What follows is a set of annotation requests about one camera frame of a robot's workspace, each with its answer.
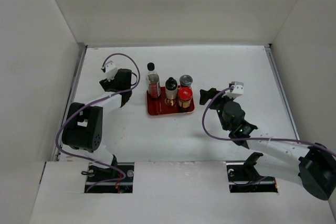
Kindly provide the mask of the white label dark bottle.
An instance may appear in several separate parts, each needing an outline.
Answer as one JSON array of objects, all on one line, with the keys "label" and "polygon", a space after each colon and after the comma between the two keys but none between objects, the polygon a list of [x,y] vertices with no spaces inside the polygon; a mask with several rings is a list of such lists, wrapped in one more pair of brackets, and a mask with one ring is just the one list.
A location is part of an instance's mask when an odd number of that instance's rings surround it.
[{"label": "white label dark bottle", "polygon": [[169,77],[165,82],[165,102],[167,105],[173,106],[177,97],[178,84],[173,77]]}]

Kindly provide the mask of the red rectangular tray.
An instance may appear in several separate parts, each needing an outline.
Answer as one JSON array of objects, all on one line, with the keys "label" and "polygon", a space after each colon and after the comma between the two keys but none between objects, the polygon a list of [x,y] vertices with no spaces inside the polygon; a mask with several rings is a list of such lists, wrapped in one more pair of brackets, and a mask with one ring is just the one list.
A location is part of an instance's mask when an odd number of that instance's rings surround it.
[{"label": "red rectangular tray", "polygon": [[152,99],[148,92],[146,92],[146,109],[150,116],[164,116],[192,113],[195,110],[194,99],[191,99],[190,106],[183,111],[179,107],[178,98],[171,103],[166,99],[165,87],[161,87],[161,95],[158,99]]}]

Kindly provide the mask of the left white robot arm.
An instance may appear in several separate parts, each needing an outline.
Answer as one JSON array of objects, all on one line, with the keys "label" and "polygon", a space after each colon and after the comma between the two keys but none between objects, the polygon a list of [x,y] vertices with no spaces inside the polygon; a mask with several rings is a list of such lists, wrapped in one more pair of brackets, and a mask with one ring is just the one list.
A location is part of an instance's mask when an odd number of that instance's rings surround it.
[{"label": "left white robot arm", "polygon": [[100,81],[105,93],[89,105],[74,102],[67,114],[67,124],[62,130],[58,150],[68,156],[95,162],[100,175],[106,181],[113,181],[118,175],[115,156],[107,151],[102,142],[103,117],[123,107],[132,95],[133,73],[130,69],[113,70]]}]

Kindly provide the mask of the black cap sauce bottle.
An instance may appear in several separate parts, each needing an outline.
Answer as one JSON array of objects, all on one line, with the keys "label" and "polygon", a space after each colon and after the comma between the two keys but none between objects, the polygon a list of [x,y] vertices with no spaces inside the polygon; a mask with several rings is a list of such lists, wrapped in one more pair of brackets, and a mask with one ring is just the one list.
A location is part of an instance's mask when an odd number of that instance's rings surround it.
[{"label": "black cap sauce bottle", "polygon": [[161,87],[159,75],[155,71],[155,64],[149,62],[147,64],[147,70],[146,82],[148,86],[148,94],[152,99],[158,99],[161,95]]}]

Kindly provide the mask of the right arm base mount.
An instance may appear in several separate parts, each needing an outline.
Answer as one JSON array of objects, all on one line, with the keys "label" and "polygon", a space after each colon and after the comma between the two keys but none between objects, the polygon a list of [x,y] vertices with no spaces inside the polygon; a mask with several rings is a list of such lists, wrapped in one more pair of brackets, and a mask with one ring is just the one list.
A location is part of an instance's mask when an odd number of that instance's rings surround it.
[{"label": "right arm base mount", "polygon": [[255,169],[262,153],[254,152],[245,161],[226,163],[229,191],[231,193],[277,193],[273,177],[260,176]]}]

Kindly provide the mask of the red lid spice jar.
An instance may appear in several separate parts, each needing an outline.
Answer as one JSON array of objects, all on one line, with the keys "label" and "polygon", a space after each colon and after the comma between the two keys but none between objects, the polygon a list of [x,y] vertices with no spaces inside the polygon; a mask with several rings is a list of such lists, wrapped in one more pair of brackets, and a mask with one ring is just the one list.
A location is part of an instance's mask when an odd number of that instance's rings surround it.
[{"label": "red lid spice jar", "polygon": [[189,87],[181,87],[177,94],[178,106],[181,111],[188,111],[193,98],[193,91]]}]

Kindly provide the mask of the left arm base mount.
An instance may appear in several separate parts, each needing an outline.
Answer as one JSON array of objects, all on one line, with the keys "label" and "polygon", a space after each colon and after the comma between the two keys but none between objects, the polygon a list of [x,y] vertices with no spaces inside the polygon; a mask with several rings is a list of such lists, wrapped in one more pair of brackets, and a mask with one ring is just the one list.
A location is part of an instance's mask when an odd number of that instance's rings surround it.
[{"label": "left arm base mount", "polygon": [[133,192],[134,163],[118,163],[122,174],[110,168],[102,168],[90,164],[81,172],[86,178],[85,193],[89,194],[130,194]]}]

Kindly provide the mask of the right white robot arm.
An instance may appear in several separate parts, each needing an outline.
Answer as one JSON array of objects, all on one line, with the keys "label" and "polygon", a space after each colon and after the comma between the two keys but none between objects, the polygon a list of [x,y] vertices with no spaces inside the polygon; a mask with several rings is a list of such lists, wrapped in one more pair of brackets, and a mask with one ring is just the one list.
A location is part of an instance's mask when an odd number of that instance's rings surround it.
[{"label": "right white robot arm", "polygon": [[215,110],[226,141],[252,150],[244,163],[244,175],[251,180],[278,177],[302,186],[309,194],[329,200],[335,190],[335,152],[319,143],[276,138],[245,120],[245,111],[235,99],[243,95],[241,84],[229,84],[218,91],[200,90],[200,105]]}]

